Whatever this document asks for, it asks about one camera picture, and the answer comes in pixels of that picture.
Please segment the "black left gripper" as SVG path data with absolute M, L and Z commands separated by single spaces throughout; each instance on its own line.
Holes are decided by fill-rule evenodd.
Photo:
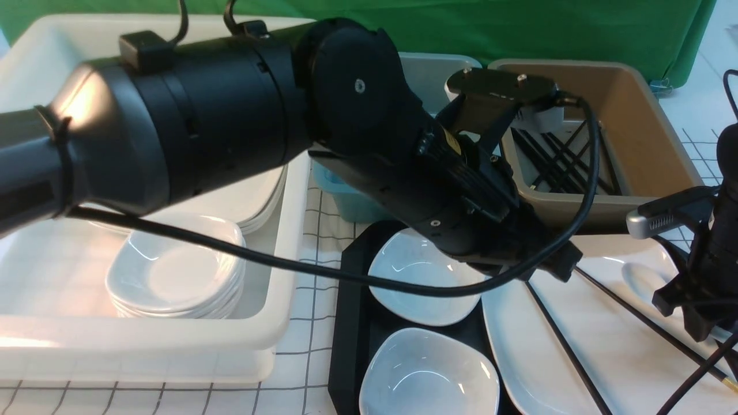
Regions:
M 582 258 L 519 199 L 505 163 L 429 115 L 330 128 L 322 163 L 441 252 L 488 275 L 509 266 L 506 279 L 538 269 L 565 282 Z

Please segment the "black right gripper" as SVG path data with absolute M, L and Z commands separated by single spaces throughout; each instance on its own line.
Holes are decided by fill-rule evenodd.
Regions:
M 718 191 L 690 204 L 670 202 L 668 213 L 693 231 L 690 256 L 680 271 L 653 295 L 653 305 L 668 317 L 683 313 L 686 333 L 704 341 L 717 326 L 736 324 L 737 169 L 736 125 L 728 126 L 717 142 L 717 162 L 723 175 Z

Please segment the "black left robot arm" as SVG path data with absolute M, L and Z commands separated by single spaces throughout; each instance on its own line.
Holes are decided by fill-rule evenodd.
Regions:
M 177 45 L 119 38 L 119 57 L 85 62 L 48 105 L 2 115 L 2 234 L 92 203 L 129 224 L 288 164 L 308 152 L 427 237 L 494 275 L 532 269 L 567 281 L 582 252 L 524 202 L 491 150 L 522 110 L 584 107 L 548 78 L 496 69 L 451 76 L 436 116 L 406 81 L 389 35 L 331 18 Z

